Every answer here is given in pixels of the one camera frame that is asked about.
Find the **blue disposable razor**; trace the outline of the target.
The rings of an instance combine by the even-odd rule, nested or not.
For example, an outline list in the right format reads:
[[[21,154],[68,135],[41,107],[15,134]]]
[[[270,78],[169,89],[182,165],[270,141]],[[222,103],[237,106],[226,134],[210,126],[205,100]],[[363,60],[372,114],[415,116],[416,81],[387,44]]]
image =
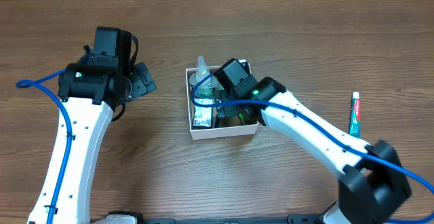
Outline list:
[[[220,118],[216,117],[215,122],[214,122],[214,128],[218,128],[220,125]]]

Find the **green white toothbrush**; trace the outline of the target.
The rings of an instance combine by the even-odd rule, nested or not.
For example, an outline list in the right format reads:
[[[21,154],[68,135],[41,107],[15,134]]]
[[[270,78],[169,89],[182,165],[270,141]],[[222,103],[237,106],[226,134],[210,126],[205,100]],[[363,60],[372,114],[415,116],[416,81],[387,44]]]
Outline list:
[[[245,118],[244,118],[244,116],[243,116],[242,114],[239,114],[239,115],[238,115],[238,118],[239,118],[241,124],[242,124],[243,126],[245,126],[245,125],[246,125],[246,122],[245,122]]]

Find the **green white soap packet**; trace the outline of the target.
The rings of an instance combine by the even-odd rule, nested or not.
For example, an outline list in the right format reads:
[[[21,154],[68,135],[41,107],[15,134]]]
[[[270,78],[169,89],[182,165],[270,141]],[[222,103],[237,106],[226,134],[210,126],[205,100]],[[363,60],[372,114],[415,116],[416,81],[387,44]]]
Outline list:
[[[214,100],[212,98],[195,98],[194,101],[201,105],[212,105]],[[212,128],[213,123],[213,108],[212,107],[199,107],[194,106],[194,118],[193,118],[193,128],[194,129],[208,129]]]

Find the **clear green-labelled bottle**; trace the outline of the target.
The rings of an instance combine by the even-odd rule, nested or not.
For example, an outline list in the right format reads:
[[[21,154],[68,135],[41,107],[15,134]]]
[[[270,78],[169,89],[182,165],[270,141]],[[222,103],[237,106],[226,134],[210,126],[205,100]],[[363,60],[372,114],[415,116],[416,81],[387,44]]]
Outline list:
[[[196,87],[197,84],[210,75],[210,68],[206,64],[203,56],[197,57],[196,71],[189,77],[189,83],[192,87]],[[218,82],[214,76],[209,77],[199,86],[194,92],[195,98],[212,98],[214,89],[217,87]]]

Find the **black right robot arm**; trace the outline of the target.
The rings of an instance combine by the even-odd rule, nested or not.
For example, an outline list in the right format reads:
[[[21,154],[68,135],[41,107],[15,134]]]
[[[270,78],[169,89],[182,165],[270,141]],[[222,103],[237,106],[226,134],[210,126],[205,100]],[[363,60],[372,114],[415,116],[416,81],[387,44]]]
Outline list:
[[[411,196],[396,150],[351,136],[310,111],[270,77],[217,79],[248,118],[276,130],[322,163],[338,181],[338,200],[320,223],[386,223]]]

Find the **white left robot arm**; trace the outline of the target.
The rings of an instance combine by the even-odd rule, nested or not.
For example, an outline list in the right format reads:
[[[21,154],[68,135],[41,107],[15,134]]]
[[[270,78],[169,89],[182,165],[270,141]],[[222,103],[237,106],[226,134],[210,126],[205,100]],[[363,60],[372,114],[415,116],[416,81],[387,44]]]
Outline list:
[[[100,145],[117,107],[124,107],[156,90],[142,62],[131,71],[120,65],[73,63],[56,74],[53,94],[42,81],[22,80],[19,88],[34,86],[59,108],[58,132],[41,194],[29,223],[89,223],[90,193]]]

